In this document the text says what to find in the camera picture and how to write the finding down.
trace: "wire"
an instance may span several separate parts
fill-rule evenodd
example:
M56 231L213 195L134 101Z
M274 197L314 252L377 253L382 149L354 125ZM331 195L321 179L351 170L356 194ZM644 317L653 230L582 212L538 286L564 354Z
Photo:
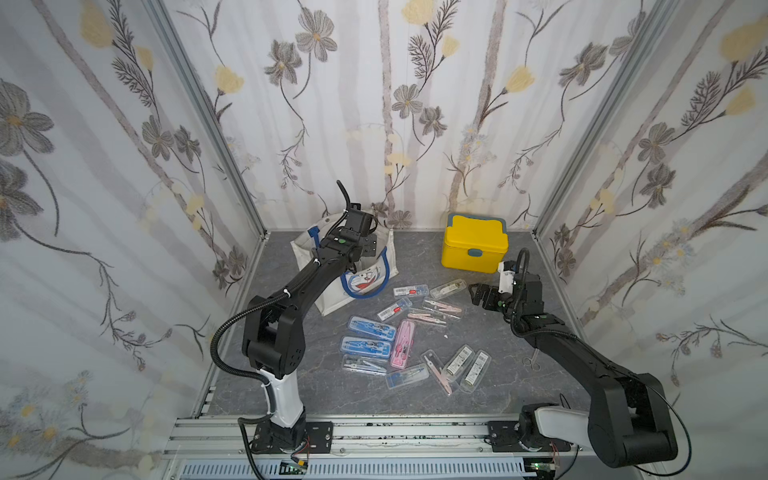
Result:
M568 399L565 398L565 395L563 395L562 393L560 394L560 406L563 407L563 408L568 408L568 410L571 409L571 403L568 401ZM574 444L574 446L576 447L576 453L574 453L573 462L571 462L571 464L568 465L568 468L563 470L563 472L560 474L560 476L557 478L557 480L560 480L561 478L563 478L563 475L568 473L568 471L571 470L571 468L573 468L574 463L576 463L576 458L578 458L579 446L576 445L576 444Z
M664 398L664 396L661 395L661 393L659 393L658 390L656 390L654 387L648 385L647 383L643 382L642 380L640 380L638 378L636 378L636 380L638 382L642 383L643 385L645 385L646 387L648 387L649 389L653 390L654 393L659 396L659 398L664 400L664 403L667 404L667 407L669 407L669 409L672 411L672 413L677 417L677 421L680 422L680 425L683 427L683 432L685 432L685 439L688 442L688 458L686 458L686 460L685 460L685 465L680 467L676 472L672 472L672 473L653 473L653 472L649 472L648 470L646 470L644 468L640 468L637 465L632 465L632 466L634 466L636 469L640 470L641 472L647 473L648 475L655 475L657 477L674 477L675 475L683 473L683 471L685 471L685 469L688 468L688 465L690 465L690 458L694 455L694 447L690 443L690 433L688 433L688 428L686 428L685 423L683 423L683 419L680 418L680 416L677 414L677 412L675 411L675 409L672 406L672 404L669 403L667 401L667 399Z

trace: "floral wallpaper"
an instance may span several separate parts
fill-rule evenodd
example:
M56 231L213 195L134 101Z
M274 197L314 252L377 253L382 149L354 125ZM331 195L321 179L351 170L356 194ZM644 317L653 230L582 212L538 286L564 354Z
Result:
M592 345L675 401L681 478L764 470L767 128L768 9L684 2L541 236Z
M270 228L532 228L653 2L165 0Z
M2 473L160 478L258 237L140 3L6 2L0 41Z

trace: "box lid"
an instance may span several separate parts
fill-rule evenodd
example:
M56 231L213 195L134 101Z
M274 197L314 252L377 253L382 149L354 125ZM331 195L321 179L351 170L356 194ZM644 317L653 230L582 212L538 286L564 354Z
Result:
M507 224L501 218L450 214L448 227L445 228L445 244L455 248L506 253L509 248Z

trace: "vent grille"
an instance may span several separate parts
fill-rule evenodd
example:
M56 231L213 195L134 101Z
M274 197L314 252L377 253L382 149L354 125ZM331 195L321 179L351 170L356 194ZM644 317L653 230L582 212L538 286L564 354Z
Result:
M267 478L509 478L535 477L522 458L318 458L306 475L278 475L280 460L256 460ZM253 478L246 460L189 460L180 480Z

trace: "blue bag handle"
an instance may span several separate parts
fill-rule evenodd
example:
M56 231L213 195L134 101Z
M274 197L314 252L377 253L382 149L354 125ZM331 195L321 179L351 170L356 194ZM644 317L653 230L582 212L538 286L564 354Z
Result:
M386 286L387 282L389 282L389 261L386 259L386 247L384 247L384 250L382 250L381 256L384 257L385 274L384 274L384 281L382 282L381 285L379 285L379 288L377 288L376 290L370 293L364 293L363 295L359 293L354 293L349 288L349 285L346 284L346 272L345 272L345 273L342 273L340 279L341 279L341 286L343 287L347 295L351 296L352 298L357 298L358 300L360 300L360 299L371 298L376 295L379 295L382 292L382 290L384 290L384 287Z

